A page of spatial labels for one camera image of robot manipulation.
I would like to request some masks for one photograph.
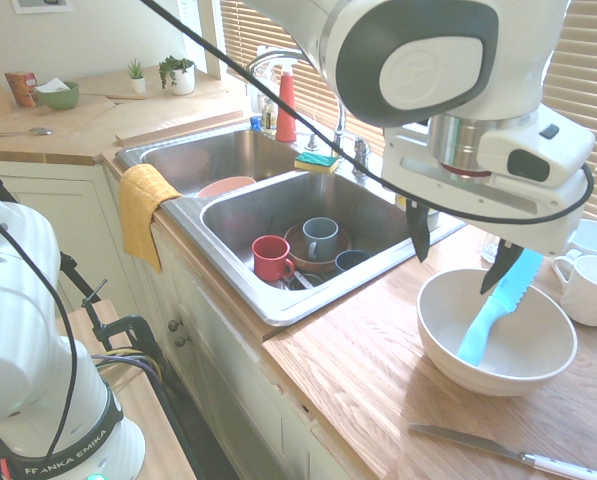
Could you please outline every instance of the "cabinet knob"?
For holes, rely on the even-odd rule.
[[[169,329],[170,332],[175,332],[176,330],[178,330],[178,327],[180,327],[182,325],[182,322],[179,320],[171,320],[168,324],[167,324],[167,328]]]
[[[187,337],[178,337],[176,340],[174,340],[174,345],[177,347],[182,347],[187,342],[191,342],[191,339]]]

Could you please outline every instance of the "green sponge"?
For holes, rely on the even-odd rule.
[[[296,157],[294,166],[312,172],[331,173],[340,163],[336,157],[327,157],[316,153],[303,152]]]

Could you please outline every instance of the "potted plant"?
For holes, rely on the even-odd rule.
[[[147,91],[145,77],[142,74],[142,63],[134,58],[131,62],[129,62],[129,64],[127,64],[127,73],[129,73],[129,78],[131,78],[131,84],[134,87],[134,92],[144,93]]]
[[[196,64],[188,58],[177,59],[171,55],[165,58],[160,62],[158,70],[162,88],[167,86],[169,79],[174,95],[187,95],[193,92],[196,86],[195,66]]]

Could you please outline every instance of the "yellow towel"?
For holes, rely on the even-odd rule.
[[[160,273],[160,259],[149,225],[154,212],[165,200],[180,197],[162,175],[147,163],[135,165],[120,179],[118,203],[125,252],[142,258]]]

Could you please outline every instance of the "spoon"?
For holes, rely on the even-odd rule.
[[[31,128],[31,129],[27,130],[26,132],[0,133],[0,137],[9,137],[12,135],[26,135],[28,133],[30,133],[32,135],[51,135],[54,132],[52,130],[49,130],[48,128],[35,127],[35,128]]]

